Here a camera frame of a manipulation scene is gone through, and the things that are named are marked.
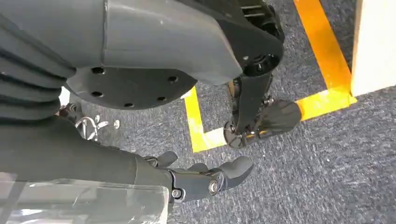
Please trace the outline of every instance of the yellow tape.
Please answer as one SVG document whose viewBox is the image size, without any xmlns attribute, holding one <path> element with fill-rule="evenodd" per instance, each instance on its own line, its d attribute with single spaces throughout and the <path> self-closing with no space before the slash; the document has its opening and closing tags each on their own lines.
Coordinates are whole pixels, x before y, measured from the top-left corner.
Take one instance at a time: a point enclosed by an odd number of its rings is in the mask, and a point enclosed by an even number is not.
<svg viewBox="0 0 396 224">
<path fill-rule="evenodd" d="M 296 101 L 302 113 L 301 121 L 347 108 L 356 102 L 355 98 L 345 94 L 344 89 L 338 88 L 325 90 Z"/>
<path fill-rule="evenodd" d="M 223 128 L 204 133 L 197 90 L 193 87 L 184 97 L 187 111 L 188 128 L 190 130 L 192 151 L 195 153 L 226 144 L 223 137 Z"/>
<path fill-rule="evenodd" d="M 319 0 L 294 0 L 328 90 L 298 100 L 302 120 L 349 107 L 357 100 L 350 94 L 351 72 Z M 197 91 L 185 95 L 193 152 L 226 145 L 223 128 L 204 133 Z"/>
<path fill-rule="evenodd" d="M 357 100 L 351 92 L 351 71 L 319 0 L 294 0 L 328 90 L 297 101 L 302 120 L 342 108 Z"/>
</svg>

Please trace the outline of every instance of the black circular plate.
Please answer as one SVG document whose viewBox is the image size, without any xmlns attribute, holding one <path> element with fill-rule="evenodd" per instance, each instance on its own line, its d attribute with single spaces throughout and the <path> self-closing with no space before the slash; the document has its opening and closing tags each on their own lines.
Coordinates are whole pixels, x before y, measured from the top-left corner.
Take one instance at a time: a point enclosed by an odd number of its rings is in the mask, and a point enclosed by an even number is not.
<svg viewBox="0 0 396 224">
<path fill-rule="evenodd" d="M 82 68 L 68 89 L 89 102 L 114 109 L 141 110 L 180 98 L 196 79 L 178 70 Z"/>
</svg>

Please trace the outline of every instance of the bolt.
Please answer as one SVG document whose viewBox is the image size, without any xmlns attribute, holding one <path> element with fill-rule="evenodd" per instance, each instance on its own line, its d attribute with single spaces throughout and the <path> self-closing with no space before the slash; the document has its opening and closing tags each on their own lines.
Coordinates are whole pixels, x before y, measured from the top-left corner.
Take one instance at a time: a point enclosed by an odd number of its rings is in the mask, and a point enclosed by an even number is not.
<svg viewBox="0 0 396 224">
<path fill-rule="evenodd" d="M 120 120 L 115 120 L 114 121 L 114 128 L 119 129 L 120 128 Z"/>
<path fill-rule="evenodd" d="M 212 180 L 209 183 L 209 193 L 215 195 L 219 191 L 219 185 L 216 180 Z"/>
<path fill-rule="evenodd" d="M 257 65 L 257 71 L 262 71 L 262 65 L 261 64 Z"/>
<path fill-rule="evenodd" d="M 230 129 L 231 129 L 231 132 L 233 132 L 233 133 L 235 132 L 235 127 L 234 127 L 234 125 L 231 125 L 231 126 L 230 126 Z"/>
<path fill-rule="evenodd" d="M 175 189 L 175 190 L 172 191 L 172 197 L 180 198 L 181 196 L 182 196 L 182 191 L 181 190 Z"/>
<path fill-rule="evenodd" d="M 100 122 L 100 115 L 96 115 L 95 116 L 95 123 L 99 123 Z"/>
</svg>

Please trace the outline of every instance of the screw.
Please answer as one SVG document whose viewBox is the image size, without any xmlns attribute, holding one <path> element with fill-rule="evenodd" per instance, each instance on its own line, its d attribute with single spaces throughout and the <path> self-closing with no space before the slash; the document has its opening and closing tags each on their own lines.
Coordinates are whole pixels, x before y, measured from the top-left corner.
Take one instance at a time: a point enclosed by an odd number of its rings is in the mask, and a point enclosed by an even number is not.
<svg viewBox="0 0 396 224">
<path fill-rule="evenodd" d="M 120 120 L 115 120 L 114 121 L 114 128 L 119 129 L 120 128 Z"/>
<path fill-rule="evenodd" d="M 181 196 L 182 196 L 182 191 L 181 190 L 175 189 L 175 190 L 172 191 L 172 197 L 180 198 Z"/>
<path fill-rule="evenodd" d="M 209 183 L 209 193 L 211 195 L 215 195 L 219 190 L 219 185 L 217 184 L 216 180 L 212 180 Z"/>
<path fill-rule="evenodd" d="M 95 116 L 95 123 L 99 123 L 100 122 L 100 115 L 96 115 Z"/>
</svg>

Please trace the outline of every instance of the gray carpet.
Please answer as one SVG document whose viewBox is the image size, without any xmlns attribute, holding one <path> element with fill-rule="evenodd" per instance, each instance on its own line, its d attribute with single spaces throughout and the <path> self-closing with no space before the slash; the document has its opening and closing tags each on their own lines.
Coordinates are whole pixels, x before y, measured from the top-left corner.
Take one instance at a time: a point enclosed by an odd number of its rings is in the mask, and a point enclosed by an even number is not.
<svg viewBox="0 0 396 224">
<path fill-rule="evenodd" d="M 285 58 L 274 72 L 271 93 L 299 99 L 325 89 L 316 59 L 292 0 L 270 1 L 287 35 Z M 355 1 L 322 0 L 346 59 L 351 64 Z M 225 88 L 198 84 L 206 131 L 230 117 Z M 255 169 L 246 182 L 210 199 L 177 206 L 170 223 L 283 224 L 396 222 L 396 88 L 358 98 L 359 102 L 300 124 L 290 133 L 245 149 L 220 147 L 193 154 L 184 102 L 125 112 L 83 103 L 87 115 L 119 119 L 121 128 L 103 129 L 101 141 L 140 155 L 168 150 L 174 167 L 196 162 L 209 167 L 238 156 Z"/>
</svg>

